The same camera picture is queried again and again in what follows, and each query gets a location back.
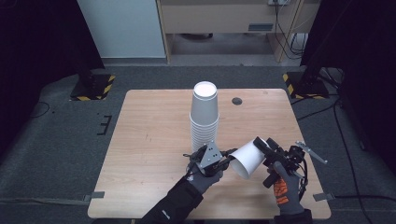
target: gray floor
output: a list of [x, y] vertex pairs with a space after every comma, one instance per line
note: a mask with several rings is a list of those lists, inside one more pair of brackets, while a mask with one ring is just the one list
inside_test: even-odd
[[[130, 89], [191, 89], [201, 80], [218, 88], [286, 89], [282, 74], [302, 70], [299, 60], [276, 63], [264, 35], [214, 35], [207, 40], [177, 36], [172, 60], [167, 63], [107, 64], [116, 76], [103, 101], [73, 102], [69, 94], [78, 77], [71, 76], [49, 84], [41, 93], [31, 119], [0, 167], [2, 199], [59, 199], [80, 202], [94, 190], [111, 140], [125, 93]], [[331, 74], [340, 79], [336, 69]], [[335, 89], [328, 85], [328, 90]], [[332, 105], [337, 96], [325, 100], [290, 99], [296, 118]], [[360, 149], [359, 138], [340, 106], [335, 108], [346, 146], [332, 109], [299, 121], [305, 142], [329, 161], [314, 161], [325, 192], [336, 196], [356, 195], [352, 169], [361, 194], [396, 198], [396, 178], [374, 153]], [[106, 135], [101, 123], [113, 117]], [[396, 202], [363, 199], [373, 223], [394, 223]], [[329, 201], [332, 216], [315, 223], [369, 223], [357, 199]], [[88, 205], [43, 203], [0, 203], [0, 223], [92, 223]], [[119, 220], [130, 223], [130, 219]], [[240, 220], [208, 220], [206, 224], [247, 223]]]

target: black curtain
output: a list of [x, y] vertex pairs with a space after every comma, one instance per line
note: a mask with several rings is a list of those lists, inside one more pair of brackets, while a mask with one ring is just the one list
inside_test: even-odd
[[395, 12], [395, 1], [322, 0], [301, 62], [344, 70], [339, 93], [362, 148], [378, 153], [394, 174]]
[[310, 65], [314, 57], [319, 57], [321, 67], [346, 69], [388, 5], [371, 0], [322, 0], [301, 65]]
[[41, 89], [78, 66], [104, 68], [76, 0], [0, 0], [0, 157]]

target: wall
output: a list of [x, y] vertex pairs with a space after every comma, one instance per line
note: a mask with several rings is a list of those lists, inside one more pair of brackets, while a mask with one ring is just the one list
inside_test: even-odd
[[78, 0], [102, 58], [165, 58], [155, 0]]

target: cable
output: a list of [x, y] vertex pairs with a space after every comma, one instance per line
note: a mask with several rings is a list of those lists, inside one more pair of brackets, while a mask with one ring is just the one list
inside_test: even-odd
[[298, 26], [292, 28], [291, 30], [297, 30], [298, 28], [302, 27], [304, 24], [306, 24], [307, 22], [309, 22], [309, 21], [310, 21], [312, 18], [314, 18], [316, 15], [317, 15], [317, 12], [312, 13], [312, 15], [311, 15], [308, 19], [306, 19], [306, 21], [303, 21], [300, 25], [298, 25]]
[[319, 110], [319, 111], [317, 111], [317, 112], [313, 112], [313, 113], [310, 113], [310, 114], [307, 114], [307, 115], [305, 115], [305, 116], [300, 117], [299, 119], [297, 119], [297, 121], [301, 121], [301, 120], [303, 120], [303, 119], [306, 119], [306, 118], [308, 118], [308, 117], [311, 117], [311, 116], [313, 116], [313, 115], [316, 115], [316, 114], [318, 114], [318, 113], [321, 113], [321, 112], [324, 112], [324, 111], [326, 111], [326, 110], [331, 109], [332, 107], [334, 107], [334, 105], [337, 104], [337, 102], [338, 102], [339, 99], [340, 99], [340, 98], [338, 98], [332, 105], [330, 105], [330, 106], [328, 106], [328, 107], [326, 107], [326, 108], [324, 108], [324, 109], [321, 109], [321, 110]]
[[304, 172], [304, 178], [302, 178], [300, 180], [300, 192], [299, 192], [299, 199], [301, 200], [304, 196], [304, 193], [306, 191], [306, 186], [308, 185], [308, 165], [306, 164], [306, 160], [304, 158], [301, 158], [303, 160], [304, 163], [304, 168], [299, 165], [301, 167], [301, 169]]
[[349, 161], [350, 170], [351, 170], [351, 172], [352, 172], [353, 183], [354, 183], [354, 185], [355, 185], [355, 190], [356, 190], [356, 193], [357, 193], [357, 198], [358, 198], [359, 204], [360, 204], [360, 206], [361, 206], [361, 211], [363, 212], [364, 216], [367, 218], [368, 222], [372, 224], [373, 221], [368, 217], [367, 212], [366, 212], [366, 209], [364, 208], [364, 204], [363, 204], [363, 202], [362, 202], [362, 200], [361, 200], [361, 193], [360, 193], [360, 191], [359, 191], [358, 181], [356, 180], [355, 169], [353, 168], [353, 163], [352, 163], [352, 159], [351, 159], [350, 154], [349, 154], [349, 149], [347, 148], [347, 143], [346, 143], [346, 140], [345, 140], [343, 131], [341, 130], [340, 122], [338, 121], [338, 118], [337, 118], [337, 112], [336, 112], [335, 108], [336, 108], [336, 105], [338, 104], [338, 102], [340, 101], [340, 99], [341, 99], [341, 98], [338, 98], [338, 99], [335, 101], [335, 103], [333, 104], [333, 107], [332, 107], [332, 111], [333, 111], [333, 113], [334, 113], [335, 122], [336, 122], [336, 124], [337, 124], [338, 131], [340, 132], [341, 138], [342, 138], [342, 140], [343, 140], [344, 148], [345, 148], [345, 150], [346, 150], [346, 156], [347, 156], [347, 159], [348, 159], [348, 161]]
[[396, 198], [390, 198], [387, 196], [382, 196], [382, 195], [370, 195], [370, 194], [361, 194], [361, 195], [334, 195], [335, 198], [338, 199], [354, 199], [354, 198], [367, 198], [367, 199], [381, 199], [381, 200], [389, 200], [393, 201], [396, 203]]
[[277, 26], [279, 26], [279, 29], [280, 29], [281, 34], [282, 34], [283, 37], [286, 39], [286, 41], [285, 41], [285, 42], [286, 42], [286, 45], [288, 46], [288, 48], [290, 49], [290, 51], [292, 51], [292, 50], [291, 50], [291, 47], [290, 47], [290, 45], [289, 45], [289, 41], [288, 41], [288, 39], [286, 38], [285, 33], [283, 32], [283, 29], [282, 29], [282, 27], [280, 26], [280, 23], [279, 23], [279, 20], [278, 20], [278, 14], [279, 14], [280, 10], [283, 8], [283, 6], [286, 5], [287, 2], [285, 2], [285, 3], [282, 5], [282, 7], [281, 7], [280, 9], [279, 9], [279, 3], [277, 2], [277, 0], [275, 0], [274, 2], [275, 2], [275, 13], [276, 13], [276, 24], [275, 24], [275, 38], [276, 38], [276, 41], [277, 41], [277, 43], [280, 45], [280, 47], [282, 48], [282, 50], [283, 50], [283, 52], [285, 53], [286, 57], [288, 57], [288, 58], [291, 59], [291, 60], [298, 60], [298, 59], [301, 59], [301, 57], [297, 57], [297, 58], [292, 58], [292, 57], [290, 57], [289, 54], [286, 52], [285, 47], [280, 43], [280, 40], [277, 38], [277, 35], [276, 35], [276, 33], [277, 33]]
[[293, 39], [291, 40], [291, 44], [290, 44], [291, 49], [290, 50], [295, 55], [303, 56], [306, 34], [304, 34], [303, 45], [302, 45], [302, 47], [300, 49], [295, 49], [294, 46], [293, 46], [294, 45], [294, 41], [298, 44], [298, 41], [297, 41], [296, 37], [297, 37], [297, 34], [294, 34], [293, 35]]
[[330, 71], [329, 69], [326, 68], [321, 68], [320, 71], [323, 71], [327, 77], [323, 77], [319, 74], [318, 77], [320, 77], [321, 79], [325, 80], [326, 82], [328, 82], [330, 85], [332, 85], [336, 90], [340, 89], [341, 87], [341, 83], [338, 83], [333, 77], [332, 75], [330, 75]]
[[37, 116], [31, 116], [31, 117], [30, 117], [31, 119], [40, 118], [41, 116], [43, 116], [43, 115], [47, 114], [47, 112], [49, 112], [49, 110], [50, 110], [50, 105], [49, 105], [48, 103], [40, 101], [40, 102], [38, 102], [38, 104], [43, 104], [43, 105], [46, 105], [46, 106], [47, 106], [47, 109], [46, 109], [46, 111], [44, 111], [44, 112], [43, 112], [42, 114], [40, 114], [40, 115], [37, 115]]
[[[338, 95], [337, 93], [330, 93], [329, 94], [329, 96], [332, 96], [332, 95]], [[316, 97], [316, 96], [322, 96], [321, 94], [315, 94], [315, 95], [311, 95], [310, 97]], [[312, 99], [312, 98], [303, 98], [303, 99], [299, 99], [299, 100], [297, 100], [297, 101], [294, 101], [293, 103], [290, 103], [291, 105], [295, 105], [295, 104], [297, 104], [297, 103], [300, 103], [301, 101], [304, 101], [304, 100], [308, 100], [308, 99]]]

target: table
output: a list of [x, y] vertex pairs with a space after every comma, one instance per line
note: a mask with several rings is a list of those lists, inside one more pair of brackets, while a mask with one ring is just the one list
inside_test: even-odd
[[[304, 140], [292, 112], [288, 95], [279, 89], [221, 89], [219, 130], [220, 150], [241, 147], [260, 136], [272, 137], [284, 149]], [[238, 97], [241, 105], [234, 105]], [[114, 130], [95, 192], [90, 217], [141, 218], [185, 174], [191, 153], [190, 109], [192, 90], [128, 91]], [[328, 218], [327, 201], [315, 202], [313, 194], [322, 188], [309, 156], [306, 193], [302, 205], [313, 218]], [[268, 176], [260, 166], [249, 180], [233, 168], [224, 172], [219, 183], [188, 219], [269, 219], [278, 215], [272, 189], [262, 185]]]

